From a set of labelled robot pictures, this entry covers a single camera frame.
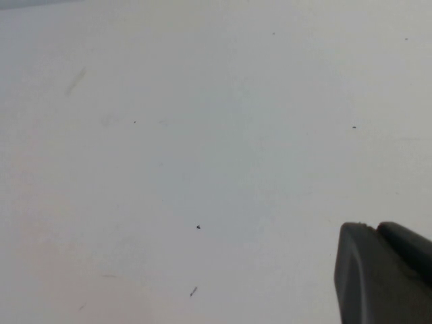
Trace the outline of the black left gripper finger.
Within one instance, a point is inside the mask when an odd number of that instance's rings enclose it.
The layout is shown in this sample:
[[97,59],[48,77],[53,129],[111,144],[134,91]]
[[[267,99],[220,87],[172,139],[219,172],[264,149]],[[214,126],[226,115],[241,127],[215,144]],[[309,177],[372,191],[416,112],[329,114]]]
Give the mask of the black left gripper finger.
[[430,323],[431,241],[394,222],[344,223],[334,284],[342,323]]

